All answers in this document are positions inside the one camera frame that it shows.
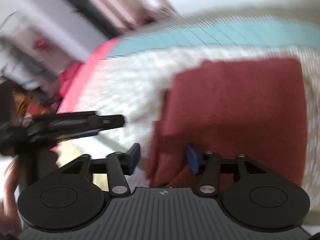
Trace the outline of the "person's left hand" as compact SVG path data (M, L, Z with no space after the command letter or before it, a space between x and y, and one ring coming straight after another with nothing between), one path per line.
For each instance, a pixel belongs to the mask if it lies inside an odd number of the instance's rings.
M1 197L1 233L18 235L22 231L21 221L15 200L15 191L19 179L17 159L12 159L4 172Z

